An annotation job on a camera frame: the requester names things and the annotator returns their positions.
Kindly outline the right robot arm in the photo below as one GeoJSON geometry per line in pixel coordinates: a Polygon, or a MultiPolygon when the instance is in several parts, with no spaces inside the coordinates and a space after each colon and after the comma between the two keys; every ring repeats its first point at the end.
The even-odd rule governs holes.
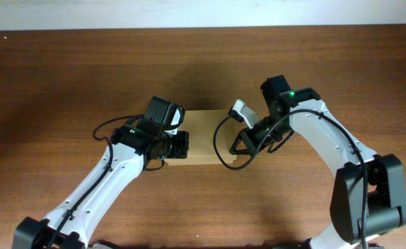
{"type": "Polygon", "coordinates": [[[381,156],[353,136],[310,87],[294,90],[282,75],[268,78],[261,93],[269,115],[259,119],[242,100],[229,118],[246,123],[230,153],[254,158],[277,151],[298,133],[317,152],[335,180],[330,224],[300,248],[368,248],[368,241],[406,224],[404,168],[393,154],[381,156]]]}

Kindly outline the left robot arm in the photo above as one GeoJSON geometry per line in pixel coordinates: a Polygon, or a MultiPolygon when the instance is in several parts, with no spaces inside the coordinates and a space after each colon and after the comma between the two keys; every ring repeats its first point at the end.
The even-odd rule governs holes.
{"type": "Polygon", "coordinates": [[[12,248],[87,248],[98,223],[121,191],[153,160],[185,159],[189,134],[179,131],[185,109],[154,96],[142,114],[102,137],[107,148],[77,188],[38,221],[26,217],[16,228],[12,248]]]}

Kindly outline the brown cardboard box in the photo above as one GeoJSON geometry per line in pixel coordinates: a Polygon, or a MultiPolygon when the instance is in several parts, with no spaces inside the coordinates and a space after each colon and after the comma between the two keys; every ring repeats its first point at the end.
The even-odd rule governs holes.
{"type": "MultiPolygon", "coordinates": [[[[228,116],[228,110],[186,111],[179,131],[189,132],[189,150],[186,159],[166,159],[172,165],[212,165],[220,164],[214,147],[213,135],[217,125],[228,116]]],[[[235,120],[226,121],[217,132],[216,147],[222,159],[231,164],[236,159],[229,149],[237,136],[235,120]]]]}

